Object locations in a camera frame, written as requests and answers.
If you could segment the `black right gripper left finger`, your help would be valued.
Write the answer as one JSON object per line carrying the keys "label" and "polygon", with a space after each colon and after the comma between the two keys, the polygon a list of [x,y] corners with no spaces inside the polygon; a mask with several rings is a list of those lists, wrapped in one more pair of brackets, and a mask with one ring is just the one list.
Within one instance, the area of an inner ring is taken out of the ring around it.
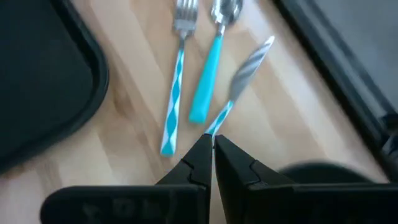
{"label": "black right gripper left finger", "polygon": [[209,224],[212,136],[202,135],[180,162],[156,183],[174,187],[176,196],[170,198],[171,224]]}

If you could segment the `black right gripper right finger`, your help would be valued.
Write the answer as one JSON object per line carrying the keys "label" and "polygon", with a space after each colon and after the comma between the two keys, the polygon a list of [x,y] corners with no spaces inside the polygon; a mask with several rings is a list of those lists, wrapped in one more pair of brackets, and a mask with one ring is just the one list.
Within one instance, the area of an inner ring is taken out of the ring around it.
{"label": "black right gripper right finger", "polygon": [[216,177],[227,224],[288,224],[288,177],[265,166],[223,135],[215,141]]}

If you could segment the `fork with striped handle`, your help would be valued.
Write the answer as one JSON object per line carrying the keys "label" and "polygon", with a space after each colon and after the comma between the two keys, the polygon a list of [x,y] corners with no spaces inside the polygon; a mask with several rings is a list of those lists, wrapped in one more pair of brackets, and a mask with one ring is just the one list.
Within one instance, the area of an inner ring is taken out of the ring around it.
{"label": "fork with striped handle", "polygon": [[164,132],[160,154],[171,157],[177,148],[178,119],[180,111],[180,99],[182,90],[183,64],[185,57],[185,40],[196,29],[198,17],[198,0],[177,0],[173,27],[178,33],[179,46],[175,62],[174,77],[170,89],[169,103],[167,107]]}

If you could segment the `spoon with teal handle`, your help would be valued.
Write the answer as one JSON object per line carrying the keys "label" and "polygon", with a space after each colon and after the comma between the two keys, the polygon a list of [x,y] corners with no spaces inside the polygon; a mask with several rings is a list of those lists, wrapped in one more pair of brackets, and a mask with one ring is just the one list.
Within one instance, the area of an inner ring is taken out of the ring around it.
{"label": "spoon with teal handle", "polygon": [[211,18],[217,25],[217,31],[193,96],[188,116],[191,123],[203,124],[206,121],[213,96],[224,33],[227,27],[237,21],[242,8],[243,0],[213,0]]}

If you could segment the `knife with striped handle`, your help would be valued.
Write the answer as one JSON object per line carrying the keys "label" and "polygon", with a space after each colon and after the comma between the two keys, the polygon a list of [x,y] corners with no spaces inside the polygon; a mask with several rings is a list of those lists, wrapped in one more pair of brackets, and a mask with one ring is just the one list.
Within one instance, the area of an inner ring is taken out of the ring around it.
{"label": "knife with striped handle", "polygon": [[221,109],[221,111],[218,113],[217,117],[206,129],[205,134],[209,134],[215,137],[216,133],[220,129],[229,112],[236,104],[239,96],[253,79],[257,69],[260,67],[266,54],[272,47],[274,41],[275,36],[271,35],[262,45],[254,50],[238,68],[238,70],[231,79],[228,100],[224,107]]}

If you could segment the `black plastic tray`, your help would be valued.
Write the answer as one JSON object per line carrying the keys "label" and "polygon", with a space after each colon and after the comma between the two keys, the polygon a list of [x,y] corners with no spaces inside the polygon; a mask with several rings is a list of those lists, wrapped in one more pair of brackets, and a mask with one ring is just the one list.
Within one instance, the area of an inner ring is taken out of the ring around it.
{"label": "black plastic tray", "polygon": [[80,129],[108,86],[72,0],[0,0],[0,175]]}

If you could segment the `black aluminium table frame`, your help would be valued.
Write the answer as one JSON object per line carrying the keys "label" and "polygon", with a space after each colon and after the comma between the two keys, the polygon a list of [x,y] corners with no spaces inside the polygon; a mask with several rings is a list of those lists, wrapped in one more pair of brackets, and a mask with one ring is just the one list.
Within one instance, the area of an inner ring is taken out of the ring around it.
{"label": "black aluminium table frame", "polygon": [[273,0],[389,180],[398,182],[398,0]]}

